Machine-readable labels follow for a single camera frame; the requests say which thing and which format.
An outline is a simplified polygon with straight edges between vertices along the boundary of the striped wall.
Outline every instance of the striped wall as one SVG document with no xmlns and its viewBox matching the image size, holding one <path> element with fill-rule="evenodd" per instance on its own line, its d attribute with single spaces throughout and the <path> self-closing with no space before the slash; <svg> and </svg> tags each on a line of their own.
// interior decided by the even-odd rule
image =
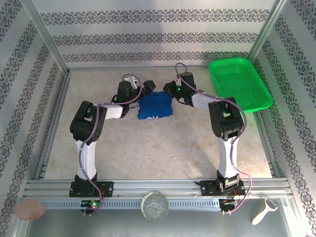
<svg viewBox="0 0 316 237">
<path fill-rule="evenodd" d="M 208 65 L 251 49 L 274 0 L 35 0 L 68 67 Z"/>
<path fill-rule="evenodd" d="M 19 0 L 0 0 L 0 237 L 9 235 L 62 78 Z"/>
<path fill-rule="evenodd" d="M 308 236 L 316 236 L 316 0 L 289 0 L 254 65 L 274 98 L 261 112 Z"/>
</svg>

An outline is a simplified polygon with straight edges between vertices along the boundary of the green basket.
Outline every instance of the green basket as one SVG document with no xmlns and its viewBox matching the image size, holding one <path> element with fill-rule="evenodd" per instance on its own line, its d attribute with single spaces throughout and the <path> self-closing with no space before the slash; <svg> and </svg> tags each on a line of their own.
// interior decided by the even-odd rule
<svg viewBox="0 0 316 237">
<path fill-rule="evenodd" d="M 272 105 L 271 94 L 248 59 L 216 60 L 208 69 L 218 96 L 234 97 L 245 113 L 263 110 Z"/>
</svg>

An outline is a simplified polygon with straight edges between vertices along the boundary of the white floor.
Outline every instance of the white floor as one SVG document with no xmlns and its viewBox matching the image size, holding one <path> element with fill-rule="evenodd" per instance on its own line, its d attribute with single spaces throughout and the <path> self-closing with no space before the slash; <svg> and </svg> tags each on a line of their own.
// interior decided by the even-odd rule
<svg viewBox="0 0 316 237">
<path fill-rule="evenodd" d="M 216 95 L 208 70 L 191 70 L 198 89 Z M 74 179 L 78 153 L 69 126 L 81 102 L 110 102 L 121 76 L 134 73 L 156 82 L 155 91 L 176 80 L 173 70 L 73 72 L 59 120 L 45 179 Z M 138 120 L 137 108 L 104 124 L 96 146 L 99 179 L 215 178 L 218 141 L 209 112 L 172 101 L 167 118 Z M 253 114 L 238 143 L 237 165 L 252 177 L 271 177 Z"/>
</svg>

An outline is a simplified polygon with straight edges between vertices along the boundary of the wire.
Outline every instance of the wire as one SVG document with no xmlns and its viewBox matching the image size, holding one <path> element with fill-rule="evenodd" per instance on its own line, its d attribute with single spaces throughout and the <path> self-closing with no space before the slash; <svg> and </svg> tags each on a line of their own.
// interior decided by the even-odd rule
<svg viewBox="0 0 316 237">
<path fill-rule="evenodd" d="M 93 129 L 92 129 L 92 132 L 90 133 L 89 137 L 83 141 L 83 143 L 81 144 L 80 149 L 79 149 L 79 165 L 80 165 L 80 168 L 81 168 L 83 174 L 85 175 L 86 179 L 89 181 L 89 183 L 98 191 L 99 197 L 100 197 L 99 205 L 97 206 L 97 208 L 87 207 L 87 208 L 83 211 L 83 214 L 84 214 L 84 215 L 86 214 L 86 211 L 87 211 L 87 210 L 93 210 L 93 212 L 90 214 L 90 216 L 91 216 L 92 214 L 94 214 L 95 212 L 97 212 L 98 209 L 100 208 L 101 204 L 102 204 L 103 197 L 102 197 L 101 190 L 98 188 L 98 186 L 96 186 L 96 185 L 91 181 L 91 179 L 88 177 L 86 171 L 84 170 L 84 167 L 83 167 L 82 161 L 81 161 L 81 153 L 82 153 L 82 150 L 83 150 L 85 144 L 93 137 L 93 134 L 94 134 L 94 132 L 95 132 L 95 130 L 96 130 L 96 128 L 97 128 L 98 121 L 99 121 L 100 106 L 103 106 L 103 105 L 126 105 L 126 104 L 129 104 L 129 103 L 134 102 L 134 101 L 137 100 L 138 97 L 141 95 L 141 93 L 142 93 L 142 88 L 143 88 L 144 86 L 143 86 L 143 84 L 141 83 L 141 81 L 139 80 L 139 78 L 138 78 L 136 75 L 134 75 L 134 74 L 125 74 L 125 75 L 122 76 L 122 79 L 123 79 L 124 77 L 126 77 L 126 76 L 132 76 L 132 77 L 135 77 L 136 79 L 138 79 L 139 84 L 140 84 L 140 89 L 139 89 L 139 92 L 138 92 L 137 96 L 136 96 L 134 99 L 131 99 L 131 100 L 126 101 L 126 102 L 121 102 L 121 103 L 100 103 L 100 104 L 97 104 L 96 119 L 95 119 L 95 123 L 94 123 Z"/>
<path fill-rule="evenodd" d="M 244 127 L 243 127 L 243 130 L 240 132 L 240 134 L 232 141 L 232 144 L 231 144 L 231 152 L 230 152 L 230 158 L 231 158 L 231 163 L 232 163 L 232 166 L 234 167 L 234 169 L 235 169 L 239 174 L 243 174 L 243 175 L 247 176 L 247 177 L 249 178 L 250 184 L 249 184 L 249 188 L 248 188 L 248 190 L 247 190 L 247 192 L 246 192 L 246 195 L 243 197 L 243 199 L 241 200 L 241 202 L 238 203 L 232 211 L 223 212 L 223 213 L 229 213 L 229 214 L 231 214 L 232 212 L 234 212 L 234 211 L 236 211 L 238 208 L 240 208 L 240 206 L 241 206 L 241 205 L 243 204 L 243 202 L 245 201 L 246 197 L 249 195 L 249 192 L 250 192 L 251 187 L 252 187 L 252 179 L 251 179 L 250 175 L 249 175 L 249 174 L 246 174 L 246 173 L 244 173 L 244 172 L 241 172 L 240 170 L 238 170 L 237 167 L 236 167 L 235 164 L 234 164 L 234 161 L 233 161 L 234 143 L 235 143 L 235 141 L 238 140 L 238 138 L 244 133 L 244 131 L 245 131 L 246 128 L 247 128 L 247 117 L 246 117 L 246 114 L 245 114 L 245 112 L 242 110 L 242 108 L 241 108 L 239 105 L 237 105 L 236 103 L 234 103 L 233 101 L 227 100 L 227 99 L 225 99 L 225 98 L 220 98 L 220 97 L 217 97 L 217 96 L 215 97 L 215 96 L 212 96 L 212 95 L 208 95 L 208 94 L 206 94 L 205 92 L 201 92 L 201 91 L 195 89 L 194 87 L 192 87 L 192 86 L 191 86 L 190 84 L 188 84 L 185 80 L 183 80 L 183 78 L 182 78 L 181 75 L 179 74 L 179 72 L 178 72 L 178 65 L 182 65 L 182 66 L 185 68 L 185 72 L 187 72 L 188 68 L 187 68 L 187 66 L 186 66 L 185 64 L 183 64 L 183 63 L 177 63 L 177 64 L 174 66 L 174 69 L 175 69 L 175 71 L 176 71 L 176 74 L 177 74 L 178 78 L 181 80 L 181 82 L 183 82 L 185 85 L 187 85 L 187 86 L 188 86 L 189 88 L 191 88 L 193 91 L 195 91 L 195 92 L 197 92 L 197 93 L 199 93 L 199 94 L 201 94 L 201 95 L 203 95 L 203 96 L 205 96 L 205 97 L 208 97 L 208 98 L 211 98 L 211 99 L 216 99 L 216 100 L 225 101 L 225 102 L 227 102 L 227 103 L 229 103 L 229 104 L 235 106 L 237 109 L 239 109 L 239 111 L 241 112 L 241 114 L 242 114 L 242 116 L 243 116 Z"/>
</svg>

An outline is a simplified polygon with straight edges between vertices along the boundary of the purple cable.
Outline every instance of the purple cable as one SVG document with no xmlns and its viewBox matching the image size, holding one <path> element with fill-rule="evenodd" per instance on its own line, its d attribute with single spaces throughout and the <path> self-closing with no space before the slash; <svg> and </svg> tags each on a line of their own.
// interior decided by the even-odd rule
<svg viewBox="0 0 316 237">
<path fill-rule="evenodd" d="M 84 167 L 83 167 L 82 161 L 81 161 L 81 153 L 82 153 L 83 147 L 84 147 L 85 144 L 92 138 L 92 136 L 93 136 L 93 134 L 94 134 L 94 132 L 95 132 L 95 130 L 96 130 L 96 128 L 97 128 L 98 121 L 99 121 L 99 113 L 100 113 L 99 110 L 100 110 L 100 106 L 103 106 L 103 105 L 126 105 L 126 104 L 132 103 L 132 102 L 134 102 L 135 100 L 137 100 L 138 97 L 140 96 L 140 94 L 142 93 L 142 88 L 143 88 L 144 86 L 143 86 L 143 84 L 141 83 L 141 81 L 139 80 L 139 78 L 138 78 L 136 75 L 134 75 L 134 74 L 125 74 L 125 75 L 122 76 L 122 80 L 123 80 L 124 77 L 126 77 L 126 76 L 132 76 L 132 77 L 135 77 L 135 78 L 138 80 L 138 82 L 139 82 L 139 84 L 140 84 L 140 90 L 139 90 L 137 96 L 136 96 L 134 99 L 131 99 L 131 100 L 126 101 L 126 102 L 121 102 L 121 103 L 100 103 L 100 104 L 98 104 L 98 105 L 97 105 L 96 119 L 95 119 L 95 123 L 94 123 L 93 130 L 92 130 L 92 132 L 90 133 L 90 136 L 89 136 L 86 140 L 84 140 L 84 142 L 81 144 L 80 149 L 79 149 L 79 165 L 80 165 L 80 168 L 81 168 L 83 174 L 85 175 L 86 179 L 87 179 L 87 180 L 89 181 L 89 183 L 98 191 L 99 196 L 100 196 L 100 201 L 99 201 L 99 205 L 97 206 L 97 208 L 87 207 L 87 208 L 83 211 L 83 214 L 84 214 L 84 215 L 85 215 L 85 212 L 86 212 L 87 210 L 93 210 L 93 211 L 94 211 L 94 212 L 92 212 L 92 213 L 90 214 L 90 216 L 91 216 L 93 213 L 97 212 L 98 209 L 99 209 L 99 207 L 100 207 L 100 205 L 101 205 L 101 202 L 102 202 L 103 198 L 102 198 L 102 193 L 101 193 L 100 189 L 98 188 L 98 186 L 96 186 L 96 185 L 91 181 L 91 179 L 88 177 L 87 173 L 86 173 L 85 170 L 84 170 Z"/>
<path fill-rule="evenodd" d="M 221 101 L 225 101 L 233 106 L 235 106 L 237 109 L 239 109 L 239 111 L 241 112 L 242 116 L 243 116 L 243 120 L 244 120 L 244 127 L 243 127 L 243 130 L 240 132 L 240 134 L 233 140 L 232 142 L 232 148 L 231 148 L 231 152 L 230 152 L 230 158 L 231 158 L 231 163 L 232 163 L 232 166 L 234 167 L 234 169 L 239 173 L 239 174 L 243 174 L 245 176 L 247 176 L 249 178 L 249 188 L 246 192 L 246 195 L 243 197 L 243 199 L 241 200 L 241 202 L 239 204 L 237 204 L 235 206 L 235 208 L 231 211 L 226 211 L 226 212 L 223 212 L 223 213 L 229 213 L 231 214 L 232 212 L 236 211 L 238 208 L 240 208 L 240 206 L 243 204 L 243 202 L 245 201 L 246 197 L 249 195 L 249 192 L 251 190 L 251 187 L 252 187 L 252 179 L 251 179 L 251 176 L 249 174 L 246 174 L 244 172 L 241 172 L 240 170 L 237 169 L 237 167 L 234 166 L 234 162 L 233 162 L 233 149 L 234 149 L 234 143 L 235 141 L 243 134 L 243 132 L 246 130 L 247 128 L 247 117 L 246 117 L 246 114 L 245 112 L 242 110 L 242 108 L 237 105 L 236 103 L 234 103 L 233 101 L 230 101 L 230 100 L 227 100 L 225 98 L 220 98 L 220 97 L 217 97 L 217 96 L 212 96 L 212 95 L 208 95 L 206 94 L 205 92 L 201 92 L 201 91 L 198 91 L 196 90 L 194 87 L 192 87 L 190 84 L 188 84 L 185 80 L 183 80 L 183 78 L 180 76 L 179 72 L 178 72 L 178 65 L 182 65 L 184 68 L 185 68 L 185 72 L 188 70 L 187 66 L 183 63 L 177 63 L 174 68 L 175 68 L 175 71 L 176 71 L 176 74 L 177 76 L 179 77 L 179 79 L 181 80 L 181 82 L 183 82 L 185 85 L 187 85 L 189 88 L 191 88 L 193 91 L 203 95 L 203 96 L 206 96 L 208 98 L 211 98 L 211 99 L 216 99 L 216 100 L 221 100 Z"/>
</svg>

